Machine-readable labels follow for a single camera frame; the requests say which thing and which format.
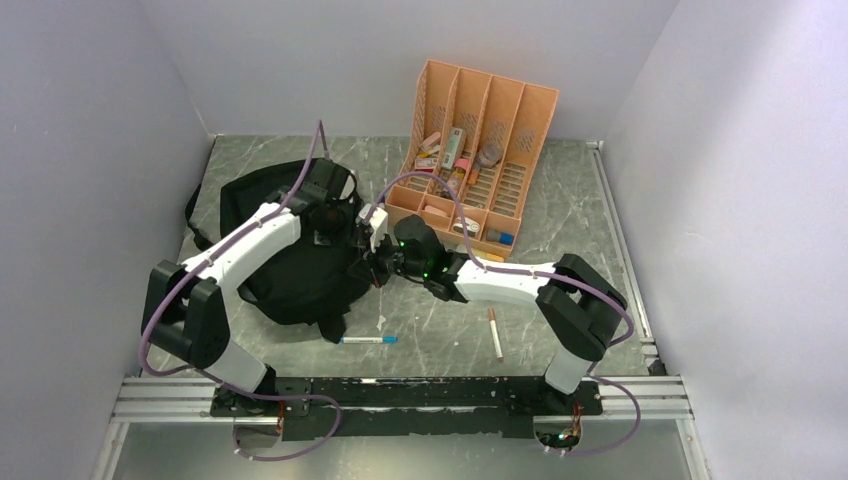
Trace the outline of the black student backpack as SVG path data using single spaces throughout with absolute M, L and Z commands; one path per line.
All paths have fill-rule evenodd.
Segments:
M 266 167 L 225 185 L 222 238 L 185 266 L 212 281 L 223 297 L 236 296 L 281 325 L 317 325 L 324 339 L 339 343 L 346 314 L 373 285 L 357 240 L 365 203 L 357 191 L 361 204 L 343 245 L 320 246 L 302 237 L 287 204 L 311 162 Z

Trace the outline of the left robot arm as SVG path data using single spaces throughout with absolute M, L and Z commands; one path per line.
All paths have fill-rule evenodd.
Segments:
M 363 200 L 355 174 L 325 158 L 253 171 L 219 198 L 220 240 L 196 230 L 196 256 L 152 270 L 142 343 L 235 387 L 237 403 L 261 416 L 275 406 L 276 374 L 238 344 L 235 307 L 245 302 L 280 325 L 314 324 L 341 341 L 351 305 L 370 286 L 354 242 Z

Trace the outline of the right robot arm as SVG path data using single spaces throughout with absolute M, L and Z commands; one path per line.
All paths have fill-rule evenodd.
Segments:
M 574 254 L 539 265 L 473 260 L 447 250 L 417 215 L 401 219 L 391 233 L 387 224 L 380 209 L 365 209 L 356 221 L 357 240 L 376 285 L 398 276 L 446 302 L 537 308 L 559 342 L 544 372 L 540 402 L 553 414 L 576 403 L 579 383 L 602 360 L 626 312 L 625 299 L 609 282 Z

